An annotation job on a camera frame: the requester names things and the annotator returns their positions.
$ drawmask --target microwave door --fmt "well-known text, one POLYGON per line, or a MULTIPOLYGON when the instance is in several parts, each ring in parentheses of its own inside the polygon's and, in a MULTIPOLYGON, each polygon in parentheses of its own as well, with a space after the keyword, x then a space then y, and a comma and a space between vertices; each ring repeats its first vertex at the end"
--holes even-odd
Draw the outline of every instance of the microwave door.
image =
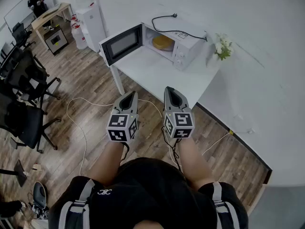
POLYGON ((101 53, 108 66, 113 65, 142 45, 142 24, 100 42, 101 53))

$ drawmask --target white table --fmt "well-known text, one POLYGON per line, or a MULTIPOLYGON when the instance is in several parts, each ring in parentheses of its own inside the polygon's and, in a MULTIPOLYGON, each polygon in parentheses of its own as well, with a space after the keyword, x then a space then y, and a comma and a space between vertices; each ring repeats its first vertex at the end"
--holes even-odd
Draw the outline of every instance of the white table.
POLYGON ((125 91, 118 69, 162 102, 167 86, 177 89, 187 98, 189 107, 193 108, 219 70, 219 66, 206 67, 207 50, 208 45, 205 45, 202 53, 184 71, 179 71, 173 62, 142 46, 110 69, 121 94, 125 91))

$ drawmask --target backpack strap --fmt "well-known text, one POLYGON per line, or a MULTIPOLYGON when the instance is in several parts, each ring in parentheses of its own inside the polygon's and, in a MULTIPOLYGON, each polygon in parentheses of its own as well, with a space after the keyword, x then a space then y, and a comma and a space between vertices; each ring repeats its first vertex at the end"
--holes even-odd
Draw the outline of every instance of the backpack strap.
POLYGON ((217 229, 222 229, 221 220, 219 217, 219 215, 222 213, 229 213, 233 221, 234 229, 239 229, 239 221, 233 205, 229 202, 223 202, 221 199, 222 187, 220 183, 214 182, 213 186, 214 186, 214 193, 212 199, 217 211, 217 229))
POLYGON ((79 199, 76 199, 74 202, 68 201, 64 204, 61 209, 58 229, 69 228, 69 218, 72 218, 72 221, 74 222, 72 227, 90 229, 87 199, 90 197, 94 185, 94 181, 90 179, 83 188, 79 199), (75 225, 76 218, 82 218, 82 225, 75 225))

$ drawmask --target whiteboard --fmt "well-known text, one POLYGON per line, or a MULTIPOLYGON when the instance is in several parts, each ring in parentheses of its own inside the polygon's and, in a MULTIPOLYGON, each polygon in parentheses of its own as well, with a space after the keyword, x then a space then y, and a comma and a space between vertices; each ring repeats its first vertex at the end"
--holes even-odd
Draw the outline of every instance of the whiteboard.
POLYGON ((7 15, 4 16, 4 19, 10 30, 12 30, 18 22, 21 23, 31 14, 34 15, 33 11, 28 8, 28 0, 21 0, 7 13, 7 15))

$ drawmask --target wooden desk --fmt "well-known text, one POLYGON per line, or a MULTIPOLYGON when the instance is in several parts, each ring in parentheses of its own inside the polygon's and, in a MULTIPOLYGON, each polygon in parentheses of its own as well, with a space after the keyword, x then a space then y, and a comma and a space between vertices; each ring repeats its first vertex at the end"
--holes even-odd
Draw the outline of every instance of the wooden desk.
POLYGON ((37 35, 39 36, 40 40, 42 41, 43 45, 46 47, 46 49, 48 50, 48 46, 47 44, 45 43, 42 35, 39 33, 39 28, 44 24, 46 23, 47 21, 51 20, 53 17, 55 17, 56 15, 58 14, 62 14, 62 17, 63 17, 63 20, 66 22, 66 10, 69 10, 69 14, 70 14, 70 17, 72 17, 72 10, 71 10, 71 6, 69 3, 66 3, 66 2, 62 2, 59 9, 57 11, 55 11, 54 13, 46 16, 45 18, 43 17, 46 13, 48 13, 49 11, 46 11, 44 12, 41 16, 39 16, 36 20, 34 20, 32 22, 32 27, 33 27, 33 30, 36 31, 37 35))

